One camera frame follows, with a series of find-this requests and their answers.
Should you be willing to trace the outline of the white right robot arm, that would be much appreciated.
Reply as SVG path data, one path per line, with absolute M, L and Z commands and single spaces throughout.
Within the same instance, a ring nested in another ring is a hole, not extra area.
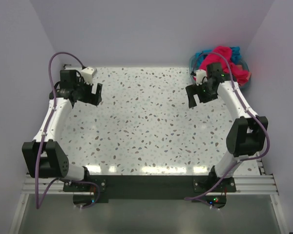
M 253 160 L 268 145 L 268 119 L 259 116 L 247 103 L 239 85 L 226 74 L 221 63 L 211 63 L 205 70 L 192 72 L 195 83 L 186 87 L 189 108 L 194 108 L 198 97 L 200 103 L 221 98 L 232 118 L 232 126 L 226 138 L 227 150 L 219 163 L 213 166 L 215 174 L 208 179 L 212 191 L 225 186 L 225 178 L 233 176 L 243 161 Z

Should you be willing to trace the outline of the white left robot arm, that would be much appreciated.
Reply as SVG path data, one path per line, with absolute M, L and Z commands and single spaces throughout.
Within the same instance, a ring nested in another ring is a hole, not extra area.
M 76 102 L 99 105 L 102 100 L 102 84 L 93 91 L 96 69 L 85 67 L 78 70 L 61 70 L 60 81 L 49 94 L 49 106 L 44 121 L 31 142 L 25 142 L 22 153 L 32 178 L 61 178 L 74 180 L 80 191 L 91 187 L 90 177 L 82 166 L 69 162 L 59 145 L 64 124 Z

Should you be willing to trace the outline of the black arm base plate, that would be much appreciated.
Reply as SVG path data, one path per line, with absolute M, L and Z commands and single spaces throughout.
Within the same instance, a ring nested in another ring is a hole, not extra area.
M 65 182 L 63 191 L 73 203 L 90 207 L 112 199 L 191 200 L 222 208 L 227 194 L 237 191 L 233 177 L 208 175 L 89 175 L 83 181 Z

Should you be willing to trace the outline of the magenta red t shirt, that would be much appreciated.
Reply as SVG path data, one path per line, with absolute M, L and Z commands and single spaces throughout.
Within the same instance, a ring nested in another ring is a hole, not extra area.
M 215 55 L 215 54 L 208 54 L 206 56 L 206 58 L 203 60 L 203 62 L 199 65 L 198 68 L 206 71 L 207 66 L 209 64 L 219 62 L 222 66 L 223 71 L 226 74 L 229 74 L 229 69 L 227 67 L 227 63 L 228 63 L 230 66 L 230 69 L 231 69 L 232 76 L 233 76 L 234 80 L 236 80 L 236 78 L 234 76 L 236 65 L 230 59 L 231 55 L 232 55 L 231 48 L 225 47 L 225 46 L 217 46 L 212 50 L 212 52 L 218 53 L 218 54 L 222 55 L 224 58 L 221 58 L 220 56 Z

